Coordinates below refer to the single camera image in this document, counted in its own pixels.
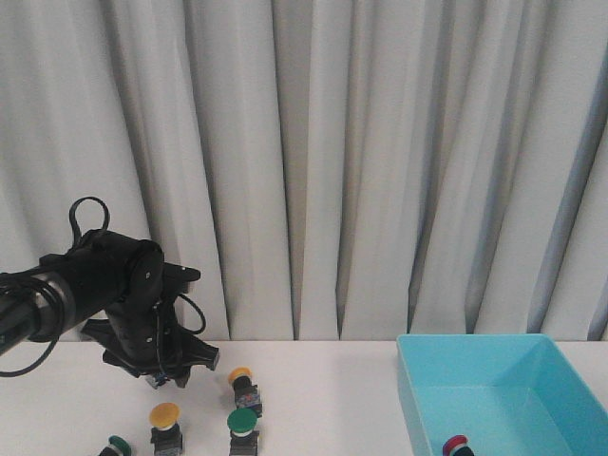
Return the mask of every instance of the green push button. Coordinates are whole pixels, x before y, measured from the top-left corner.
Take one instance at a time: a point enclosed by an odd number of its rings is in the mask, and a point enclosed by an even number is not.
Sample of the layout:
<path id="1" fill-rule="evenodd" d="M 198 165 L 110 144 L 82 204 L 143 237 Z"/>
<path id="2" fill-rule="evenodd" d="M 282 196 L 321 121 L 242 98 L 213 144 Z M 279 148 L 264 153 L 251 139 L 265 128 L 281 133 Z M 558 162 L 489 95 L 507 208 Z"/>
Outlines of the green push button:
<path id="1" fill-rule="evenodd" d="M 121 439 L 118 435 L 112 435 L 108 439 L 109 443 L 116 447 L 123 456 L 131 456 L 131 446 L 123 439 Z"/>
<path id="2" fill-rule="evenodd" d="M 257 415 L 250 408 L 237 408 L 228 416 L 228 428 L 235 434 L 251 432 L 256 427 Z"/>

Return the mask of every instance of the black robotic arm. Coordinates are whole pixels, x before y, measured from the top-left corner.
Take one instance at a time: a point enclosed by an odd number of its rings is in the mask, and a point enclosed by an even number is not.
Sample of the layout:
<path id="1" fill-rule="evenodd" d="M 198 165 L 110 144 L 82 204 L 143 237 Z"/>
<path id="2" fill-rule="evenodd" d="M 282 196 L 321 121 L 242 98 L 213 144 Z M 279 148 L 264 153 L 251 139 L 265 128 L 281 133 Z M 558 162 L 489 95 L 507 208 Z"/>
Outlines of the black robotic arm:
<path id="1" fill-rule="evenodd" d="M 105 217 L 101 229 L 81 236 L 75 213 L 84 200 L 100 203 Z M 50 343 L 29 368 L 0 375 L 31 371 L 62 333 L 86 320 L 82 333 L 105 347 L 107 364 L 135 377 L 146 375 L 154 387 L 170 379 L 185 387 L 192 366 L 214 370 L 219 350 L 196 337 L 204 330 L 204 316 L 185 296 L 200 272 L 165 262 L 161 247 L 151 240 L 107 231 L 109 212 L 100 199 L 77 200 L 69 219 L 74 242 L 65 254 L 43 256 L 33 269 L 0 275 L 0 354 L 25 338 Z M 199 330 L 178 322 L 178 296 L 199 313 Z M 99 311 L 107 319 L 89 319 Z"/>

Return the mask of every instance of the table surface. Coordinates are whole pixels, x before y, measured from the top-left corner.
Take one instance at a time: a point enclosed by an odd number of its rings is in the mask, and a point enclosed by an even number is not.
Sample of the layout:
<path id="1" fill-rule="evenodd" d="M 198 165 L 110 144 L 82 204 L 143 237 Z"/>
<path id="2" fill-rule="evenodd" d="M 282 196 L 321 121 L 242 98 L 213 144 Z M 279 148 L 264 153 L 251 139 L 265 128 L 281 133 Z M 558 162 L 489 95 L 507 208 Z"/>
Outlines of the table surface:
<path id="1" fill-rule="evenodd" d="M 181 408 L 186 455 L 229 452 L 227 382 L 248 366 L 264 405 L 260 456 L 281 454 L 406 455 L 413 453 L 397 393 L 394 342 L 218 342 L 218 368 L 192 369 L 185 389 L 154 390 L 143 379 L 104 364 L 93 342 L 65 342 L 39 369 L 0 379 L 5 431 L 0 454 L 98 455 L 117 434 L 134 454 L 152 455 L 148 413 L 161 402 Z M 558 344 L 608 408 L 608 343 Z M 0 369 L 24 367 L 43 346 L 24 343 Z"/>

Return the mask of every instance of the yellow push button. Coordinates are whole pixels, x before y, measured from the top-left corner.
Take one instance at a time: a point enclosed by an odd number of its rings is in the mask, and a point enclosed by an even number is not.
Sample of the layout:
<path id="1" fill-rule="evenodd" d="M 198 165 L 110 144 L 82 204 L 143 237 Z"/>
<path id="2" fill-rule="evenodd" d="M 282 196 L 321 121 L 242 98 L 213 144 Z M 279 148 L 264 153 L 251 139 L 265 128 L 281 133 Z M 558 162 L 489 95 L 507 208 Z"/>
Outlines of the yellow push button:
<path id="1" fill-rule="evenodd" d="M 158 404 L 150 412 L 150 424 L 158 429 L 170 428 L 178 422 L 180 408 L 172 402 Z"/>

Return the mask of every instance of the black cylinder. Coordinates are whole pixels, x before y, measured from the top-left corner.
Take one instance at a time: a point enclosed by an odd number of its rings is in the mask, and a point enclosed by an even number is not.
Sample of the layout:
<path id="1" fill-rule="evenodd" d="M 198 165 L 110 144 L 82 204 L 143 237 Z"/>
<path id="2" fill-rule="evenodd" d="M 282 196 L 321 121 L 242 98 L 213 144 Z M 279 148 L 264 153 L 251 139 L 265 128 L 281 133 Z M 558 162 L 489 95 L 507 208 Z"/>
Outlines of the black cylinder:
<path id="1" fill-rule="evenodd" d="M 243 390 L 245 388 L 251 387 L 251 378 L 247 375 L 241 375 L 234 382 L 232 382 L 232 388 L 234 391 Z"/>
<path id="2" fill-rule="evenodd" d="M 25 290 L 0 295 L 0 354 L 40 329 L 33 293 Z"/>
<path id="3" fill-rule="evenodd" d="M 120 456 L 122 455 L 122 453 L 117 453 L 114 448 L 110 448 L 109 446 L 106 446 L 101 453 L 99 453 L 99 456 Z"/>
<path id="4" fill-rule="evenodd" d="M 468 446 L 463 446 L 458 451 L 454 453 L 454 456 L 475 456 L 473 454 L 473 450 Z"/>

